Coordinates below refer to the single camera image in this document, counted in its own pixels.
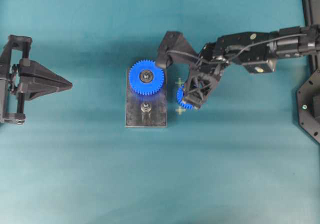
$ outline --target small blue gear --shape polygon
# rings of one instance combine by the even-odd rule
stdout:
[[[148,82],[141,80],[142,73],[149,71]],[[129,82],[135,92],[140,95],[152,95],[158,92],[165,81],[164,71],[156,66],[155,61],[141,60],[136,62],[130,69]]]
[[[178,89],[178,91],[176,92],[176,100],[178,101],[179,105],[181,105],[182,107],[186,108],[186,109],[192,109],[194,106],[192,104],[189,103],[184,103],[182,101],[182,98],[184,96],[184,91],[183,91],[183,85],[181,85]]]

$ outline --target bolt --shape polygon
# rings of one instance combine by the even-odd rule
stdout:
[[[148,102],[143,102],[141,104],[141,110],[143,113],[150,112],[151,111],[151,104]]]
[[[255,67],[254,69],[255,69],[258,73],[263,73],[263,72],[264,72],[263,68],[260,68],[259,66]]]
[[[250,39],[251,39],[251,40],[254,40],[256,37],[257,37],[256,34],[252,34],[252,35],[250,36]]]

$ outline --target table surface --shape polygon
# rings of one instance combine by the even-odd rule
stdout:
[[[225,34],[303,26],[302,0],[0,2],[1,44],[31,36],[30,58],[74,85],[26,102],[23,126],[0,126],[2,224],[320,222],[319,146],[297,123],[306,58],[265,75],[232,65],[182,115],[175,82],[188,71],[176,64],[167,128],[124,126],[126,69],[155,59],[167,30],[199,51]]]

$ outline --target robotic arm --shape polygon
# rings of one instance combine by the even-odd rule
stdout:
[[[199,109],[231,62],[244,66],[253,74],[274,72],[277,59],[316,55],[320,51],[319,30],[320,25],[312,25],[271,33],[226,35],[215,43],[206,43],[199,53],[182,33],[169,31],[158,48],[156,65],[166,69],[173,62],[189,64],[182,101]]]

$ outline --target metal shaft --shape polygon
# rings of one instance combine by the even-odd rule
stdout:
[[[23,111],[24,111],[24,107],[25,107],[25,94],[24,93],[19,93],[18,94],[18,105],[17,105],[17,113],[21,113],[23,114]]]

